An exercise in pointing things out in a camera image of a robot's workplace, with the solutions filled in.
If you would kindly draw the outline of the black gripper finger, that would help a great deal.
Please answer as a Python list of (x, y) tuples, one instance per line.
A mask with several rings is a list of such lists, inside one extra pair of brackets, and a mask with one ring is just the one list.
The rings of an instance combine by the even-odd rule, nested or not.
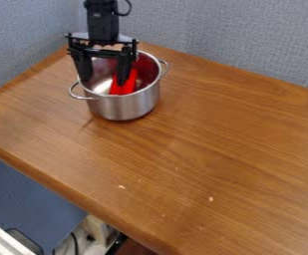
[(133, 67), (133, 57), (129, 55), (120, 55), (117, 62), (117, 82), (119, 85), (123, 86), (129, 77)]
[(76, 68), (82, 81), (88, 81), (93, 75), (92, 57), (84, 50), (72, 50), (72, 57), (76, 63)]

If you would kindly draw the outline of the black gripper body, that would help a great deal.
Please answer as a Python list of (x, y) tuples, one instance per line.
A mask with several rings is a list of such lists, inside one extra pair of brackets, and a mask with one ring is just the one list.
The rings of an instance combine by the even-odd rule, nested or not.
[(137, 58), (139, 41), (121, 34), (120, 18), (128, 17), (133, 11), (131, 0), (125, 0), (129, 10), (120, 11), (119, 0), (85, 0), (88, 31), (74, 32), (66, 35), (69, 40), (69, 54), (76, 61), (86, 61), (97, 57), (94, 46), (115, 46), (121, 44), (124, 47), (116, 53), (102, 53), (105, 58), (124, 56), (132, 61)]

